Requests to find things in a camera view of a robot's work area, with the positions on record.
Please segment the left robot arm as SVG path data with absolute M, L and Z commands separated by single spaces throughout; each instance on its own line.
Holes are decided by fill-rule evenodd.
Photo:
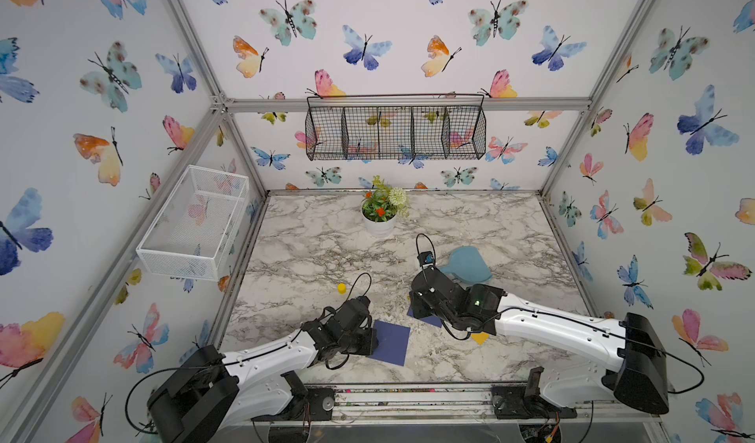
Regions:
M 337 307 L 272 342 L 222 353 L 208 345 L 180 366 L 163 368 L 166 379 L 145 401 L 146 423 L 125 418 L 137 433 L 163 442 L 208 442 L 218 431 L 257 419 L 306 412 L 309 390 L 300 371 L 331 364 L 337 356 L 369 357 L 379 343 L 367 294 L 349 293 Z

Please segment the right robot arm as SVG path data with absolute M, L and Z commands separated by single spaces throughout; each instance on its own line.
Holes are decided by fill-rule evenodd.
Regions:
M 534 368 L 528 380 L 536 398 L 556 408 L 615 401 L 649 415 L 666 415 L 670 397 L 702 386 L 702 368 L 669 352 L 648 318 L 621 320 L 561 311 L 526 301 L 487 284 L 463 287 L 436 264 L 436 249 L 417 248 L 419 273 L 411 282 L 416 319 L 436 317 L 458 342 L 475 334 L 512 336 L 569 352 L 565 368 Z

